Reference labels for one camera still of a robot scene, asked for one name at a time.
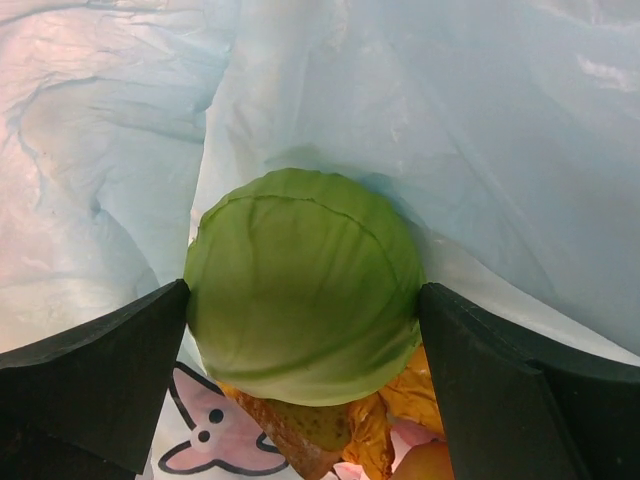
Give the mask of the green cabbage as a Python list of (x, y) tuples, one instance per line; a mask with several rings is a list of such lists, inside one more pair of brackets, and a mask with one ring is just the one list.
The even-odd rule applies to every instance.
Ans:
[(225, 195), (186, 258), (189, 329), (215, 380), (305, 406), (376, 392), (421, 341), (422, 261), (384, 196), (287, 168)]

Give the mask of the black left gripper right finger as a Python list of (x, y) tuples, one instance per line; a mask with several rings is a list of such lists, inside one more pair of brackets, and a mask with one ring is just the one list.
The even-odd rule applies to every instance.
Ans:
[(549, 339), (447, 287), (419, 297), (458, 479), (636, 479), (639, 369)]

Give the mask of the light blue plastic grocery bag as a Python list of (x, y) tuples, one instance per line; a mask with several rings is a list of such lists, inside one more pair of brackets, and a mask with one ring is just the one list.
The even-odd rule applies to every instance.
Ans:
[[(404, 217), (428, 283), (639, 369), (635, 1), (5, 1), (1, 356), (182, 280), (295, 168)], [(134, 479), (303, 479), (184, 329)]]

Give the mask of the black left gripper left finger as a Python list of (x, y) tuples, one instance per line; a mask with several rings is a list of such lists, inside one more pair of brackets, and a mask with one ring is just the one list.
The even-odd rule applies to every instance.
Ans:
[(182, 280), (1, 356), (4, 479), (144, 472), (185, 329)]

